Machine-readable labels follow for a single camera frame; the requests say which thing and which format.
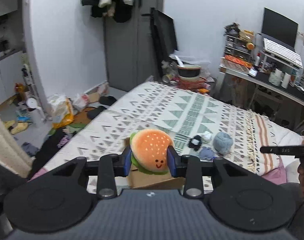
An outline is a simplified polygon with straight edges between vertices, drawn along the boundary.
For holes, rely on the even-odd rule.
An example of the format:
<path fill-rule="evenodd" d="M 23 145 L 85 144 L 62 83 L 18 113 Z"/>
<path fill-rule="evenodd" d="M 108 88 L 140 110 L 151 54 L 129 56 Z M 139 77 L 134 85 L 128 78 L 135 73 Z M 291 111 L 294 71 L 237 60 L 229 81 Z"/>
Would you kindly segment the open laptop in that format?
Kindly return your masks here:
<path fill-rule="evenodd" d="M 264 8 L 261 35 L 264 51 L 296 69 L 302 69 L 301 56 L 296 53 L 298 23 L 271 9 Z"/>

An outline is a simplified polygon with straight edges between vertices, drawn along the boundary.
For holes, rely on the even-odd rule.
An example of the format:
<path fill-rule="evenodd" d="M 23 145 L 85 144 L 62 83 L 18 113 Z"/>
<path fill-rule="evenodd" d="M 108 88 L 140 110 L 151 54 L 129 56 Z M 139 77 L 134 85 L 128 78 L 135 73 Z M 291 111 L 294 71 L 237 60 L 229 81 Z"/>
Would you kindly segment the patterned cream bed blanket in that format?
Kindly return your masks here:
<path fill-rule="evenodd" d="M 76 157 L 96 161 L 106 154 L 120 154 L 125 140 L 145 128 L 170 135 L 178 154 L 193 154 L 188 142 L 196 135 L 209 131 L 214 137 L 225 132 L 233 138 L 226 155 L 232 163 L 260 176 L 280 164 L 280 157 L 259 151 L 261 146 L 275 144 L 268 118 L 210 96 L 146 82 L 93 119 L 45 165 L 45 170 Z"/>

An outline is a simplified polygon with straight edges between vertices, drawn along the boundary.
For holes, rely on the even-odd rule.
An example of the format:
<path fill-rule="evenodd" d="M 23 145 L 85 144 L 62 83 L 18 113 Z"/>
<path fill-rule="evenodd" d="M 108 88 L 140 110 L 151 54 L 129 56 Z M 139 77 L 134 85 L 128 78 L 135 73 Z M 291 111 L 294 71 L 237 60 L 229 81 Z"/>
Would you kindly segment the orange snack package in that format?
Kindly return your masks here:
<path fill-rule="evenodd" d="M 250 69 L 252 67 L 252 64 L 245 61 L 245 60 L 242 60 L 238 57 L 234 57 L 232 55 L 225 55 L 224 57 L 222 57 L 222 59 L 224 59 L 224 61 L 227 61 L 227 62 L 230 62 L 230 63 L 233 63 L 233 64 L 237 64 L 237 65 L 240 65 L 242 66 L 243 68 L 247 68 L 247 69 Z"/>

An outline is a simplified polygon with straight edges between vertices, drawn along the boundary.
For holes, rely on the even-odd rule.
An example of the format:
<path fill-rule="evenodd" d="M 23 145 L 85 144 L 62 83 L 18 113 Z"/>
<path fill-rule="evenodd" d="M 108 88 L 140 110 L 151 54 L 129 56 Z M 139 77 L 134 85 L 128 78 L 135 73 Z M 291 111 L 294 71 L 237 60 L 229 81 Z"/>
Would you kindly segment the brown cardboard box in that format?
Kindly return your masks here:
<path fill-rule="evenodd" d="M 145 129 L 133 133 L 127 145 L 131 150 L 130 188 L 182 185 L 182 179 L 173 178 L 168 169 L 167 149 L 175 146 L 170 135 L 161 130 Z"/>

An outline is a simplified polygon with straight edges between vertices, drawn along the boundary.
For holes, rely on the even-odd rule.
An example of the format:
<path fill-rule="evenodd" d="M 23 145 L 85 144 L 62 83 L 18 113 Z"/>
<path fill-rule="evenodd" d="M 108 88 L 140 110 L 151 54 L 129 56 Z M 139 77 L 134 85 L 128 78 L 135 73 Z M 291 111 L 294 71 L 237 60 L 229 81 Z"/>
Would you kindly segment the black flat panel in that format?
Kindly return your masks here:
<path fill-rule="evenodd" d="M 158 73 L 162 77 L 171 61 L 170 55 L 178 50 L 174 21 L 165 13 L 150 8 L 150 30 Z"/>

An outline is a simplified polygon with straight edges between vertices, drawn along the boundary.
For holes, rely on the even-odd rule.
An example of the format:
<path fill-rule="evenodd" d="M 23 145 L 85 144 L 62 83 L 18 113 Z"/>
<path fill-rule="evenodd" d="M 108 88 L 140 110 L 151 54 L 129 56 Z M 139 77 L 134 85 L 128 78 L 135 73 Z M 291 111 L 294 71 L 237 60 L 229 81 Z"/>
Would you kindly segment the yellow plastic bag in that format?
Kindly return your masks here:
<path fill-rule="evenodd" d="M 62 128 L 74 121 L 72 104 L 66 95 L 54 94 L 48 98 L 48 103 L 54 129 Z"/>

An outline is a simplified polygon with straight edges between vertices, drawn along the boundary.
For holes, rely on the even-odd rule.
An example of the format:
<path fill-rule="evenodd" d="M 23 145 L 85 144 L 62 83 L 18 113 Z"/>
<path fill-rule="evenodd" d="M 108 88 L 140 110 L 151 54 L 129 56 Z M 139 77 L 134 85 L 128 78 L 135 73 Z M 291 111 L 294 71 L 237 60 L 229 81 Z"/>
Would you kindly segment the yellow slippers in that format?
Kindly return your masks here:
<path fill-rule="evenodd" d="M 16 123 L 14 120 L 5 121 L 3 124 L 12 135 L 25 131 L 29 125 L 27 122 Z"/>

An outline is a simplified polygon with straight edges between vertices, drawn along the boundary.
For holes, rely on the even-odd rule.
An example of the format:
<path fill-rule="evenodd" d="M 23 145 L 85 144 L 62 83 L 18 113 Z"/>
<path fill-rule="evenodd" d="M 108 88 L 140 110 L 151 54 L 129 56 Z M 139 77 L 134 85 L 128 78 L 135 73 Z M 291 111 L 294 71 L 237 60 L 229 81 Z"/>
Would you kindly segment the blue knitted cloth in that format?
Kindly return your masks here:
<path fill-rule="evenodd" d="M 199 152 L 199 158 L 202 161 L 213 161 L 216 153 L 210 147 L 203 147 Z"/>

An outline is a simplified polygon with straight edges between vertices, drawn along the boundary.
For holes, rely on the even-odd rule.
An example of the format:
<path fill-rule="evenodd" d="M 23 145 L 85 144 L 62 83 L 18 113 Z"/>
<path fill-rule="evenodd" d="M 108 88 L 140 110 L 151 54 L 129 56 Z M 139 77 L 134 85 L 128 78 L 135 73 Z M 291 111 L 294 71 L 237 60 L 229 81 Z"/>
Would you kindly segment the pink bed sheet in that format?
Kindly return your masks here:
<path fill-rule="evenodd" d="M 283 162 L 280 161 L 280 166 L 264 174 L 262 178 L 269 180 L 277 185 L 286 182 L 286 170 Z M 155 183 L 161 183 L 171 180 L 170 173 L 165 175 L 145 174 L 140 172 L 134 165 L 131 167 L 129 176 L 127 177 L 129 187 L 146 187 Z"/>

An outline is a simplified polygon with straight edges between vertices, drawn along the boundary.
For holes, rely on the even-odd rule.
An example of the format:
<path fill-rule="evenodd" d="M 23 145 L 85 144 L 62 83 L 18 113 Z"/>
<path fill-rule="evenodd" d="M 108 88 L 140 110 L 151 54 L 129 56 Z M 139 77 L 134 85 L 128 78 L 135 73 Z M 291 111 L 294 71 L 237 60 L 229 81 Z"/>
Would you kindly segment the red plastic basket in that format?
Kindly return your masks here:
<path fill-rule="evenodd" d="M 177 87 L 185 90 L 197 90 L 197 89 L 207 89 L 209 84 L 205 82 L 205 79 L 202 77 L 198 78 L 179 78 Z"/>

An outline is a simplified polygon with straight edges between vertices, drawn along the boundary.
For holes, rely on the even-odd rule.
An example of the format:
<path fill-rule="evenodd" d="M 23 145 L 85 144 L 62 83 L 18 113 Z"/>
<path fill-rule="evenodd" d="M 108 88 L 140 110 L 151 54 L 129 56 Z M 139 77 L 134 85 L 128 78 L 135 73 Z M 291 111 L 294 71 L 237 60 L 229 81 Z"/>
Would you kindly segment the clear drawer organizer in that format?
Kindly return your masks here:
<path fill-rule="evenodd" d="M 254 35 L 241 31 L 239 34 L 224 34 L 224 56 L 234 56 L 249 62 L 252 50 L 255 48 Z"/>

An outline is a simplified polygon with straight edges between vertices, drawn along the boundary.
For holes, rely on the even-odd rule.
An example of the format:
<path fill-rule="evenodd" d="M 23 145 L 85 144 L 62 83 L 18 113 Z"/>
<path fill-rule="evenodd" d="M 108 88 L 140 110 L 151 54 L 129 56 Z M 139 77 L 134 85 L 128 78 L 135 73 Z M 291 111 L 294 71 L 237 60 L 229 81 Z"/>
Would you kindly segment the black and cream bowl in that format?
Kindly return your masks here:
<path fill-rule="evenodd" d="M 177 66 L 178 77 L 183 81 L 196 81 L 200 77 L 202 68 L 198 65 L 184 64 Z"/>

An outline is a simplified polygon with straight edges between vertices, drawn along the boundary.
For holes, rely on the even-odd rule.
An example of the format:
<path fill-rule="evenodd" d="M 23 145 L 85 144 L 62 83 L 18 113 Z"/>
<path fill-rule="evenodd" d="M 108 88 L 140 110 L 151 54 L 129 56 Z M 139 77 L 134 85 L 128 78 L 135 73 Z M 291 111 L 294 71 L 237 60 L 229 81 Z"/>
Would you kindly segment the orange burger plush toy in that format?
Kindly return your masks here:
<path fill-rule="evenodd" d="M 164 175 L 168 173 L 167 149 L 175 147 L 172 138 L 159 129 L 142 129 L 130 136 L 131 161 L 140 172 Z"/>

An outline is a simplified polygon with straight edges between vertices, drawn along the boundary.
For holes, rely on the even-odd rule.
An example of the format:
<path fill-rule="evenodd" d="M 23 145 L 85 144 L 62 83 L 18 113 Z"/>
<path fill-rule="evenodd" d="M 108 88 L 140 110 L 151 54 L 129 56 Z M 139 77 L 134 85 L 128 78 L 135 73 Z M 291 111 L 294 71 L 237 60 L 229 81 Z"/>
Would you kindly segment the black top desk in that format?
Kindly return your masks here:
<path fill-rule="evenodd" d="M 304 94 L 302 92 L 300 92 L 297 88 L 291 87 L 290 85 L 288 85 L 287 88 L 283 88 L 282 86 L 275 86 L 268 81 L 268 77 L 264 73 L 258 73 L 256 77 L 252 77 L 246 73 L 228 68 L 224 66 L 222 63 L 220 64 L 219 70 L 221 73 L 229 74 L 231 76 L 235 76 L 244 79 L 246 81 L 252 82 L 256 85 L 260 85 L 262 87 L 268 88 L 304 106 Z"/>

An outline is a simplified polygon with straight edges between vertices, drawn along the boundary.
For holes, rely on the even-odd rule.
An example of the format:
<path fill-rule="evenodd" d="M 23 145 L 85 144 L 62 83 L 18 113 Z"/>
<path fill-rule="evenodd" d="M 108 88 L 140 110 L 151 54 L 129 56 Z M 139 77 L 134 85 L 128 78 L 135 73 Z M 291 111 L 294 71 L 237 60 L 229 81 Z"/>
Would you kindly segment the white rolled sock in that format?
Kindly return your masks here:
<path fill-rule="evenodd" d="M 202 140 L 206 143 L 210 143 L 211 142 L 211 139 L 212 139 L 212 133 L 210 133 L 209 131 L 205 131 L 201 137 L 202 137 Z"/>

